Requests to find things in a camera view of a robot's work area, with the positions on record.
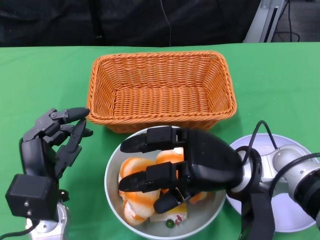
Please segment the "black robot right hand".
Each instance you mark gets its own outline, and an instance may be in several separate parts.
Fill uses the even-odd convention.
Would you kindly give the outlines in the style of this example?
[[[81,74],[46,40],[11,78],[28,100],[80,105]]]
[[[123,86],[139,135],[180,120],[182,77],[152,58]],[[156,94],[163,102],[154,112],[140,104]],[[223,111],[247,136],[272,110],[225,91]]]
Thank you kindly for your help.
[[[123,192],[168,191],[155,201],[156,213],[165,213],[200,192],[231,190],[243,180],[240,155],[222,139],[200,129],[153,127],[123,141],[124,153],[148,153],[183,148],[184,160],[148,166],[119,182]]]

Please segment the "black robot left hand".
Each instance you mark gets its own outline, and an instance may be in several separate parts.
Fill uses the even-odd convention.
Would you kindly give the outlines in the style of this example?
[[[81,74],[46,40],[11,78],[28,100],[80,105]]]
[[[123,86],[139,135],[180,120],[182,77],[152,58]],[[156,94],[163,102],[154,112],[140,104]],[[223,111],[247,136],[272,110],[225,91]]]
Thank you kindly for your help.
[[[82,139],[93,135],[86,128],[89,113],[86,107],[51,108],[36,119],[19,143],[23,173],[58,182],[80,154]]]

